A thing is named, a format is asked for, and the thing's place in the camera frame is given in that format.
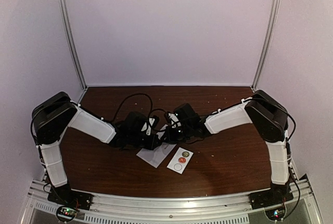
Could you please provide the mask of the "white sticker sheet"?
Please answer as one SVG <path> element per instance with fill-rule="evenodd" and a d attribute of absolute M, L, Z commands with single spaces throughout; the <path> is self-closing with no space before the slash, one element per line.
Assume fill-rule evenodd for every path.
<path fill-rule="evenodd" d="M 182 174 L 192 156 L 193 152 L 179 147 L 170 162 L 168 163 L 167 168 L 179 174 Z"/>

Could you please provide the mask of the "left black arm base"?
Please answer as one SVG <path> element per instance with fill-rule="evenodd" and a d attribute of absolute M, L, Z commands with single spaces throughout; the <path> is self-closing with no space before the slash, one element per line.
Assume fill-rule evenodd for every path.
<path fill-rule="evenodd" d="M 71 208 L 90 210 L 92 198 L 91 194 L 72 190 L 66 184 L 60 187 L 52 186 L 47 200 Z"/>

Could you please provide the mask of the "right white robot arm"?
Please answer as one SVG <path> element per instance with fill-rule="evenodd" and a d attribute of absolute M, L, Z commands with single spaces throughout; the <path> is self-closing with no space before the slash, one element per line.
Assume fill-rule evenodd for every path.
<path fill-rule="evenodd" d="M 191 138 L 205 139 L 224 130 L 252 124 L 266 143 L 271 164 L 271 189 L 267 200 L 279 203 L 289 187 L 291 150 L 288 121 L 292 119 L 287 109 L 262 90 L 251 97 L 208 115 L 199 115 L 190 104 L 177 107 L 167 115 L 169 125 L 162 135 L 168 143 L 180 143 Z"/>

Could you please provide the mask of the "pale blue envelope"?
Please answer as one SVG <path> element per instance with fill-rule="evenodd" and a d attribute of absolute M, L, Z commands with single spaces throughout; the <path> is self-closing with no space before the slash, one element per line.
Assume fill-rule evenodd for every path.
<path fill-rule="evenodd" d="M 164 159 L 170 154 L 175 148 L 175 144 L 169 144 L 162 142 L 162 144 L 156 147 L 154 150 L 147 150 L 142 148 L 136 156 L 147 162 L 154 168 L 158 168 Z"/>

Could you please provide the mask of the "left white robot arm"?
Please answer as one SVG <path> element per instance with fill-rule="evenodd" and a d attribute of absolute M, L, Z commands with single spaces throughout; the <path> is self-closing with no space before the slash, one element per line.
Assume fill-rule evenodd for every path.
<path fill-rule="evenodd" d="M 67 93 L 59 92 L 33 109 L 30 131 L 55 189 L 55 198 L 63 205 L 70 205 L 75 195 L 68 189 L 69 179 L 60 148 L 68 130 L 81 132 L 114 148 L 153 151 L 162 144 L 154 131 L 158 122 L 157 116 L 138 111 L 129 112 L 123 120 L 107 120 L 74 102 Z"/>

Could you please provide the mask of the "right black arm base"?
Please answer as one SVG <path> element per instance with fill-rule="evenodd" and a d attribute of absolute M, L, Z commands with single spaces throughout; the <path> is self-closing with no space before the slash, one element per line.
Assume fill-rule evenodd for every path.
<path fill-rule="evenodd" d="M 293 200 L 289 185 L 271 184 L 270 189 L 250 193 L 252 209 L 267 208 Z"/>

